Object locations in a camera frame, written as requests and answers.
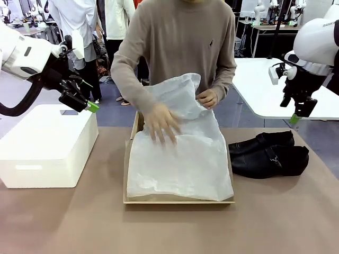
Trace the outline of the person's left hand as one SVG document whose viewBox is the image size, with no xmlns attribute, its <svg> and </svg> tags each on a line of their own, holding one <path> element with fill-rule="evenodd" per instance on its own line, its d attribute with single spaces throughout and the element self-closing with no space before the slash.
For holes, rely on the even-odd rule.
<svg viewBox="0 0 339 254">
<path fill-rule="evenodd" d="M 196 96 L 197 101 L 206 109 L 211 110 L 218 104 L 217 93 L 212 89 L 207 89 Z"/>
</svg>

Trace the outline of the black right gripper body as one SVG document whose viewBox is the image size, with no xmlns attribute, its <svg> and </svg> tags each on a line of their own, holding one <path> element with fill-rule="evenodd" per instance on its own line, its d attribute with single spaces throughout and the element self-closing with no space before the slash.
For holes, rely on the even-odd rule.
<svg viewBox="0 0 339 254">
<path fill-rule="evenodd" d="M 320 89 L 326 75 L 315 75 L 299 67 L 292 67 L 286 71 L 284 99 L 308 100 L 312 94 Z"/>
</svg>

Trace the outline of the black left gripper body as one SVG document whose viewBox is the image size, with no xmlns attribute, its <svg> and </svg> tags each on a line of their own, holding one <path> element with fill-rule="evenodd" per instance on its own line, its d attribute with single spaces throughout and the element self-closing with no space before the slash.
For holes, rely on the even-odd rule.
<svg viewBox="0 0 339 254">
<path fill-rule="evenodd" d="M 46 90 L 63 93 L 71 91 L 79 84 L 79 75 L 70 70 L 66 54 L 60 54 L 59 58 L 51 54 L 40 74 L 39 82 Z"/>
</svg>

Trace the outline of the person's right hand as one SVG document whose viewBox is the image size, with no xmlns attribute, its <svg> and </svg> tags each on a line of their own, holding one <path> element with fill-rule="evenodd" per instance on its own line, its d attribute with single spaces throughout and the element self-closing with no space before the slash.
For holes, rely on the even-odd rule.
<svg viewBox="0 0 339 254">
<path fill-rule="evenodd" d="M 144 114 L 145 123 L 149 128 L 150 137 L 155 143 L 165 144 L 164 133 L 173 144 L 176 144 L 175 133 L 180 134 L 179 117 L 170 111 L 165 104 L 156 103 L 148 113 Z"/>
</svg>

